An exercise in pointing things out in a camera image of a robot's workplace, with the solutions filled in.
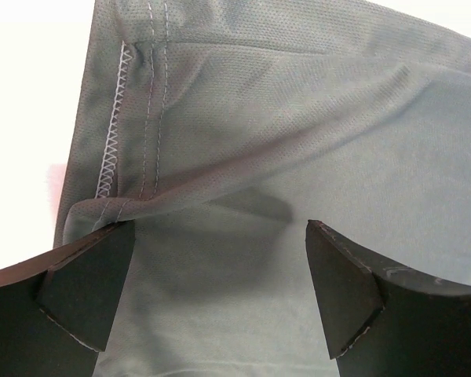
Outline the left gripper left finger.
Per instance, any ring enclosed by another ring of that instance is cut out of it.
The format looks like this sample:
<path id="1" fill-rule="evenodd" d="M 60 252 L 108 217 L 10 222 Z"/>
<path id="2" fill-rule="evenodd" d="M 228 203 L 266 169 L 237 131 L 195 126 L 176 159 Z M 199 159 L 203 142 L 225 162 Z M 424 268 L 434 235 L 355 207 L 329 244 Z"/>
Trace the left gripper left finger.
<path id="1" fill-rule="evenodd" d="M 0 377 L 91 376 L 135 244 L 133 221 L 0 269 Z"/>

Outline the dark grey t-shirt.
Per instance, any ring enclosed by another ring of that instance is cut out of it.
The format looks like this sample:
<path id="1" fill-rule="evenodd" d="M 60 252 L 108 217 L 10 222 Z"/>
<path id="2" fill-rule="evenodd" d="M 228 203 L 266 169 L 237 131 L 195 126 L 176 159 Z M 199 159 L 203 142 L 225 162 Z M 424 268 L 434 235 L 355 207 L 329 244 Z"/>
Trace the dark grey t-shirt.
<path id="1" fill-rule="evenodd" d="M 98 1 L 55 242 L 134 221 L 97 376 L 335 376 L 317 219 L 471 284 L 471 38 L 367 1 Z"/>

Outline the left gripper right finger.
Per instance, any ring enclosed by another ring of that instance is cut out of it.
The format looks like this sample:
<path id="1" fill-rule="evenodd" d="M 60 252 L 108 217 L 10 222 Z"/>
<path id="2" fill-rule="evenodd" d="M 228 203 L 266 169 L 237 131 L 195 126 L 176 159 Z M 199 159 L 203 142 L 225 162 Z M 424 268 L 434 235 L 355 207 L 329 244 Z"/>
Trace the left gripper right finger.
<path id="1" fill-rule="evenodd" d="M 321 221 L 309 221 L 305 243 L 340 375 L 471 377 L 471 286 L 400 264 Z"/>

